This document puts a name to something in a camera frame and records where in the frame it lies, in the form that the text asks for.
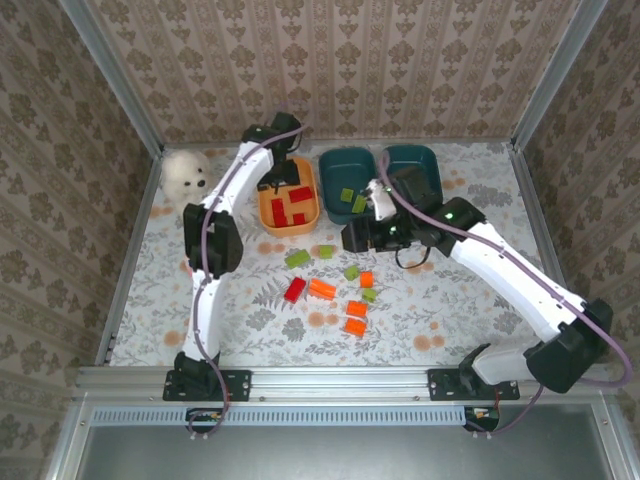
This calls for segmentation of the orange plastic bin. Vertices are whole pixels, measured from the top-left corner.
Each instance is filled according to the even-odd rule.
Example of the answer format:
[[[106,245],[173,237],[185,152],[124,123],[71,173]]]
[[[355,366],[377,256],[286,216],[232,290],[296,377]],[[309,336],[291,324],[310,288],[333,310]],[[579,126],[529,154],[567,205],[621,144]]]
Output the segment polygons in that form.
[[[278,238],[310,233],[315,228],[320,215],[316,180],[310,161],[300,156],[293,156],[291,159],[295,161],[298,167],[300,184],[296,186],[281,186],[278,190],[268,188],[258,192],[260,221],[269,234]],[[273,222],[271,201],[276,198],[282,199],[283,202],[289,200],[288,191],[299,187],[310,187],[314,192],[313,198],[304,202],[292,203],[294,211],[291,214],[285,212],[288,225],[283,228],[276,228]],[[307,223],[295,226],[293,224],[293,215],[300,212],[306,214]]]

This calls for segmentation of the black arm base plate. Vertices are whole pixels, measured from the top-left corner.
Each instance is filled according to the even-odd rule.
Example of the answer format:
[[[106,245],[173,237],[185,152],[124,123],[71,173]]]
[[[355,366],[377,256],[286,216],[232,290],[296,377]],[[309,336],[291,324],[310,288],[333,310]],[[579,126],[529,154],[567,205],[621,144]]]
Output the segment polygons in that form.
[[[230,401],[249,400],[252,374],[250,370],[222,370],[221,374]],[[221,402],[223,391],[213,370],[198,374],[170,370],[165,378],[162,399],[169,402]]]
[[[489,401],[518,400],[517,383],[485,383],[471,372],[463,374],[458,368],[434,368],[427,371],[429,395],[432,401]]]

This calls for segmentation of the white plush dog toy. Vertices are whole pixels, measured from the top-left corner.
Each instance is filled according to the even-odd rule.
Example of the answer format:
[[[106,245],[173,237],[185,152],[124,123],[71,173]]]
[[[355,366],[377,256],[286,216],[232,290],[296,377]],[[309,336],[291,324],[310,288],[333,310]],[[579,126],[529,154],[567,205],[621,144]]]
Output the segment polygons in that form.
[[[195,150],[175,150],[163,159],[161,188],[180,221],[188,204],[199,204],[216,187],[212,159]]]

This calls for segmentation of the teal plastic bin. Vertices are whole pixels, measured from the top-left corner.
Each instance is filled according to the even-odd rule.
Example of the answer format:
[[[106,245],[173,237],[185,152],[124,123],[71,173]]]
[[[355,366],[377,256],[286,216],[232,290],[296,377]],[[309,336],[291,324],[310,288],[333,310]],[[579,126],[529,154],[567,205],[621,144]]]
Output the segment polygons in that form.
[[[362,147],[328,150],[319,158],[321,195],[328,218],[338,225],[347,224],[354,216],[352,205],[358,195],[365,197],[367,184],[376,177],[374,157]],[[340,199],[343,188],[351,189],[350,202]]]
[[[393,145],[385,148],[387,175],[396,191],[422,210],[443,203],[443,192],[435,153],[422,145]]]

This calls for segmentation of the orange arch lego brick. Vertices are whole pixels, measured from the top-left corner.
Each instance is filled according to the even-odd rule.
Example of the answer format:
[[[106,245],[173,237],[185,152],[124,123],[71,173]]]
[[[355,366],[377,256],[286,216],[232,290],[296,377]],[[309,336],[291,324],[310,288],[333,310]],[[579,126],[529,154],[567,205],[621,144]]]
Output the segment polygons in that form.
[[[317,278],[312,278],[309,284],[308,293],[316,298],[333,301],[336,296],[336,287]]]

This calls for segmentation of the floral table cover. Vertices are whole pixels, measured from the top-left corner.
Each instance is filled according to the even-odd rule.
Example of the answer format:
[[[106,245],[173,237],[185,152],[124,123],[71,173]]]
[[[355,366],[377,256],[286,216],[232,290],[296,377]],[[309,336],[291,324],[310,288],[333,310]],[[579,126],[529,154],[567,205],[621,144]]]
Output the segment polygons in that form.
[[[343,250],[340,227],[326,215],[309,234],[276,238],[262,226],[255,199],[236,222],[244,255],[223,308],[224,366],[452,365],[483,342],[532,333],[481,278],[438,252],[414,246],[396,254],[354,255]],[[331,259],[319,257],[320,245],[334,247]],[[289,269],[285,258],[299,250],[311,260]],[[360,275],[344,277],[352,265],[373,272],[374,302],[362,299]],[[292,304],[284,294],[294,277],[306,287]],[[311,296],[312,278],[335,286],[335,299]],[[111,364],[171,365],[188,331],[191,288],[179,218],[157,192]],[[367,316],[348,316],[349,301],[366,303]],[[367,323],[363,337],[344,331],[348,318]]]

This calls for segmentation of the aluminium frame post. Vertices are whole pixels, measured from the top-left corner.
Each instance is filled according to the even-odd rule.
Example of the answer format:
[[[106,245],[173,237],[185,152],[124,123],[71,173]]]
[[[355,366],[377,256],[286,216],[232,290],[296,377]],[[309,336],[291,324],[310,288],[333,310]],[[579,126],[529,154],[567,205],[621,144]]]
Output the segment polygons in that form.
[[[580,1],[511,137],[516,151],[529,143],[607,3],[608,0]]]
[[[115,50],[99,28],[86,0],[59,0],[65,13],[107,80],[111,90],[152,157],[163,150],[163,141],[147,115],[139,96],[127,78]]]

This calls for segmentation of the aluminium table edge rail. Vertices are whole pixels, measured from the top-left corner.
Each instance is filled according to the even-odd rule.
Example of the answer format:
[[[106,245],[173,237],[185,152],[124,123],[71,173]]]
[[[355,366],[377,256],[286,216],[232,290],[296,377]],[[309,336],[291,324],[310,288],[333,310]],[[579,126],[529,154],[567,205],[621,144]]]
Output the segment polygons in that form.
[[[111,361],[112,350],[124,315],[131,282],[133,280],[138,256],[144,239],[146,225],[150,217],[159,184],[162,154],[163,152],[160,152],[152,158],[149,177],[141,198],[138,214],[136,216],[129,245],[124,257],[124,263],[120,271],[118,283],[114,291],[111,307],[104,324],[103,334],[94,361],[94,365],[98,367],[109,365]]]
[[[304,137],[298,144],[299,147],[340,147],[340,146],[365,146],[365,145],[393,145],[393,144],[473,144],[473,143],[507,143],[512,140],[508,137],[465,137],[465,138],[384,138],[384,139],[310,139]],[[166,143],[166,149],[206,149],[206,148],[236,148],[238,140],[225,142],[205,142],[205,143]]]
[[[553,288],[556,293],[568,294],[569,291],[566,289],[560,264],[524,156],[510,144],[507,145],[507,150],[536,241],[541,269],[556,286]],[[561,370],[569,370],[572,366],[583,364],[580,359],[584,347],[583,338],[579,330],[571,327],[576,316],[554,299],[552,301],[554,302],[553,313],[563,313],[565,320],[559,324],[559,332],[552,340],[545,341],[543,346],[536,346],[532,350],[533,354],[529,360],[533,361],[534,367],[558,367]]]

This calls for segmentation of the grey metal panel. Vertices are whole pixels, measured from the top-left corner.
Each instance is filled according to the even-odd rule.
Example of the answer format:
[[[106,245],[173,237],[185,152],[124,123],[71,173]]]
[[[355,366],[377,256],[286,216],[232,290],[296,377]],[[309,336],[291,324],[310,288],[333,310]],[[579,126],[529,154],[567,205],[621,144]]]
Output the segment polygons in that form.
[[[45,480],[640,480],[620,412],[535,407],[513,429],[460,426],[98,425],[73,408]]]

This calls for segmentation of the black connector box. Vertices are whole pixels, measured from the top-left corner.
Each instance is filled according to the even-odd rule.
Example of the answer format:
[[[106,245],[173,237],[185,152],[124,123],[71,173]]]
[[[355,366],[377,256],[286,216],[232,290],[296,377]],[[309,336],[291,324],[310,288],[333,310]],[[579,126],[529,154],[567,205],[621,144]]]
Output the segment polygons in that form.
[[[472,433],[491,433],[498,428],[500,414],[495,407],[465,407],[463,428]]]
[[[185,414],[186,429],[192,437],[207,437],[219,429],[227,412],[227,407],[188,409]]]

